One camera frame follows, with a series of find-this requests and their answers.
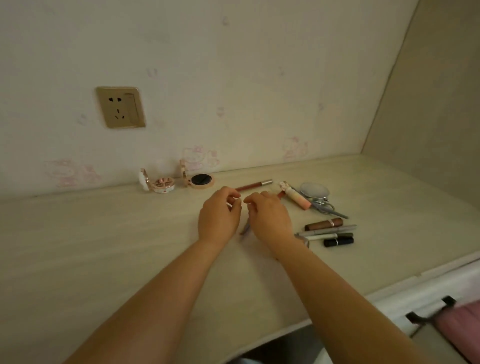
desk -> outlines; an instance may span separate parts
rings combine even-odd
[[[331,202],[359,226],[355,243],[311,242],[311,250],[364,295],[480,248],[479,211],[364,156],[220,172],[215,187],[269,178],[276,183],[264,189],[274,192],[283,180],[328,186]],[[213,190],[178,184],[159,195],[137,184],[1,203],[0,362],[68,356],[195,241],[198,211]],[[326,217],[284,204],[295,231]],[[222,363],[308,323],[266,247],[251,233],[235,236],[210,271],[176,363]]]

wall socket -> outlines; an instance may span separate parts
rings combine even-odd
[[[108,128],[144,128],[140,93],[135,87],[97,87],[96,94]]]

hello kitty sticker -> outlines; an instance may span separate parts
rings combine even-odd
[[[284,140],[282,149],[283,161],[291,162],[308,154],[308,142],[302,142],[300,138],[293,136]]]
[[[95,184],[102,178],[91,164],[77,166],[71,159],[43,162],[45,174],[57,183],[57,187],[75,187],[82,183]]]
[[[220,164],[216,150],[204,151],[203,146],[184,148],[182,159],[185,161],[186,170],[200,170],[204,167],[214,168]]]

pink lipstick tube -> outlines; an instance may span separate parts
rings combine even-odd
[[[303,208],[304,210],[308,210],[312,203],[307,200],[305,197],[300,195],[297,191],[289,186],[286,182],[280,182],[280,188],[285,191],[288,197],[290,197],[293,201],[297,203],[298,206]]]

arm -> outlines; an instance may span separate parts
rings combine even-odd
[[[268,192],[248,203],[250,224],[280,261],[337,364],[430,363],[387,317],[293,236],[287,209]]]
[[[240,194],[223,187],[205,201],[199,240],[105,321],[65,364],[171,361],[210,266],[237,230],[241,200],[233,197]],[[227,200],[234,201],[231,209]]]

